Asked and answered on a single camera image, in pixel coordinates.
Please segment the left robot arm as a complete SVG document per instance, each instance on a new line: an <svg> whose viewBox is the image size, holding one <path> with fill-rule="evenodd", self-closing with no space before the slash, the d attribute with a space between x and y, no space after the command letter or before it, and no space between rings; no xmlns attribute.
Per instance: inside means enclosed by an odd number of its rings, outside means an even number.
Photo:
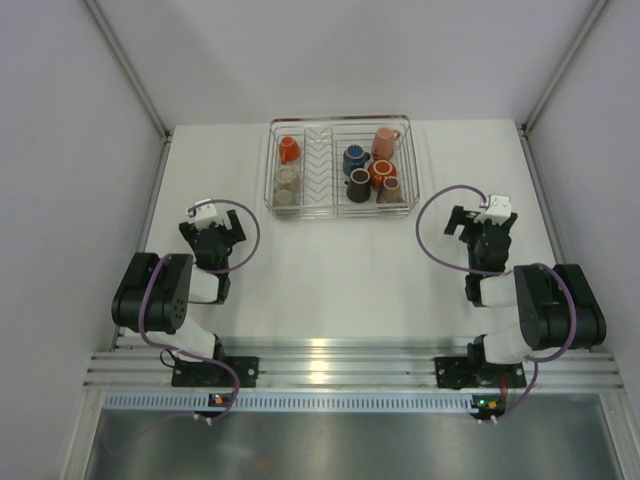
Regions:
<svg viewBox="0 0 640 480"><path fill-rule="evenodd" d="M226 378L228 363L217 335L201 327L188 307L220 305L227 299L229 258L246 234L234 210L226 216L207 205L180 223L179 232L191 248L187 254L162 260L156 253L136 253L111 304L116 326L143 332L163 349L172 347L179 358L194 363L193 373L209 386Z"/></svg>

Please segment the mauve brown mug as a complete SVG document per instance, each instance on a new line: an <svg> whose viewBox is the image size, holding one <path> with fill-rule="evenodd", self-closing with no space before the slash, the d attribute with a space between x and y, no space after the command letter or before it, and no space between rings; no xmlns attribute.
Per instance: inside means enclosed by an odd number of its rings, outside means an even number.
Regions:
<svg viewBox="0 0 640 480"><path fill-rule="evenodd" d="M385 177L378 189L377 204L403 203L400 181L396 176Z"/></svg>

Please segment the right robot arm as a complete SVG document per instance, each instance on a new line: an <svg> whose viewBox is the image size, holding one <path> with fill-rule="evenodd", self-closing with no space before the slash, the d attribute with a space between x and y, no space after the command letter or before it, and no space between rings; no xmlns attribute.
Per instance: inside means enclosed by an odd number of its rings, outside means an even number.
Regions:
<svg viewBox="0 0 640 480"><path fill-rule="evenodd" d="M470 272L465 277L467 300L479 308L514 307L518 317L507 326L482 334L472 343L467 372L476 384L499 379L504 365L551 349L552 356L571 349L601 345L607 334L604 314L577 264L516 265L506 268L517 214L510 208L486 207L482 212L455 206L444 229L466 245Z"/></svg>

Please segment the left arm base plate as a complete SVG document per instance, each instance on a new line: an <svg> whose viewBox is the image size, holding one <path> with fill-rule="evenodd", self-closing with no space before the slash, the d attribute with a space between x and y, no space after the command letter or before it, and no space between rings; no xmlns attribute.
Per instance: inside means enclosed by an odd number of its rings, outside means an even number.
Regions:
<svg viewBox="0 0 640 480"><path fill-rule="evenodd" d="M241 388L254 388L259 374L256 356L228 356L225 363L236 373ZM233 387L234 377L224 368L209 362L177 359L172 367L173 387Z"/></svg>

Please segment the metal wire dish rack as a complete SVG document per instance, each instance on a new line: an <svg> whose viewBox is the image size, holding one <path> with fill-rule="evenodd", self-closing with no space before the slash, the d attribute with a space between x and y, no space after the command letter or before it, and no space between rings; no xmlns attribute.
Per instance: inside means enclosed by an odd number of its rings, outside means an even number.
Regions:
<svg viewBox="0 0 640 480"><path fill-rule="evenodd" d="M377 188L364 203L354 203L346 196L349 176L342 171L344 150L353 144L372 153L376 131L391 127L401 132L390 161L396 166L403 203L377 204ZM300 158L291 164L300 173L298 204L275 207L274 176L283 166L279 143L282 137L294 137L301 149ZM369 115L310 118L277 118L269 125L264 180L264 203L277 219L319 219L347 217L406 216L420 198L416 150L408 116Z"/></svg>

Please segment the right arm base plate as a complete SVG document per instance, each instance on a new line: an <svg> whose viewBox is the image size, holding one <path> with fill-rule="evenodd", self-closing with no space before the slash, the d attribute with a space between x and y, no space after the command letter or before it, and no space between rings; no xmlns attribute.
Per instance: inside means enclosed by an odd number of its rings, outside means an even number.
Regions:
<svg viewBox="0 0 640 480"><path fill-rule="evenodd" d="M513 389L527 385L521 363L496 365L462 356L441 356L434 359L434 365L436 384L443 389Z"/></svg>

